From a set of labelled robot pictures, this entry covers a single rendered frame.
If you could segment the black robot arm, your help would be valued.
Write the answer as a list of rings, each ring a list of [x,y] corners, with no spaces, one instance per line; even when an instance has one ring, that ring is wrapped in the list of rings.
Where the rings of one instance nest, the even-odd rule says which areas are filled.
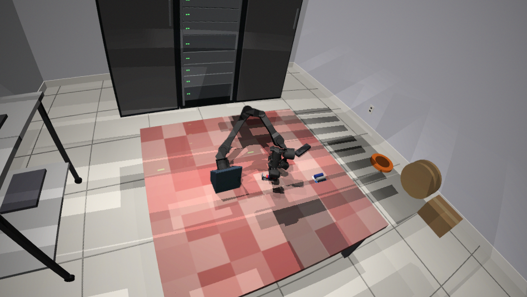
[[[259,117],[261,119],[261,121],[267,128],[268,132],[270,133],[270,136],[271,136],[271,139],[274,145],[280,147],[280,148],[274,147],[274,146],[270,147],[270,151],[272,151],[271,157],[275,160],[281,159],[279,169],[282,168],[282,169],[287,170],[289,168],[289,163],[287,162],[287,159],[290,159],[290,160],[295,159],[295,149],[286,147],[284,143],[284,138],[275,130],[275,128],[273,127],[272,123],[270,122],[270,120],[268,119],[264,111],[251,108],[250,106],[243,107],[242,112],[239,116],[239,119],[237,120],[236,124],[234,125],[227,139],[218,148],[218,153],[215,156],[217,170],[224,170],[224,169],[230,168],[229,161],[226,157],[226,154],[229,153],[229,151],[231,150],[232,141],[234,140],[241,126],[248,119],[249,116]],[[281,158],[281,155],[282,157],[284,157],[283,159]]]

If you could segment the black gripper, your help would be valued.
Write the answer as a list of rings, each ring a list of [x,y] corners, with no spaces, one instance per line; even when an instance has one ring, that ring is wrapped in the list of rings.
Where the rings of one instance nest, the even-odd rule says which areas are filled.
[[[268,157],[268,161],[269,162],[269,177],[270,179],[273,179],[273,178],[280,178],[280,172],[279,170],[277,169],[279,167],[279,164],[281,162],[281,159],[279,160],[275,160],[271,157],[271,155]]]

